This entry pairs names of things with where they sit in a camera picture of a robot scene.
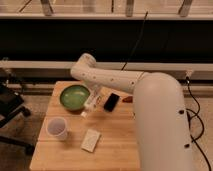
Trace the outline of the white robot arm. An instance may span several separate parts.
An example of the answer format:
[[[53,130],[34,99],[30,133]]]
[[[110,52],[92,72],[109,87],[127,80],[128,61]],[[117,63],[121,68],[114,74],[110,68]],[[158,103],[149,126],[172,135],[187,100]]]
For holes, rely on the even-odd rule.
[[[96,67],[84,53],[71,76],[88,87],[105,86],[133,96],[140,171],[195,171],[183,90],[172,76]]]

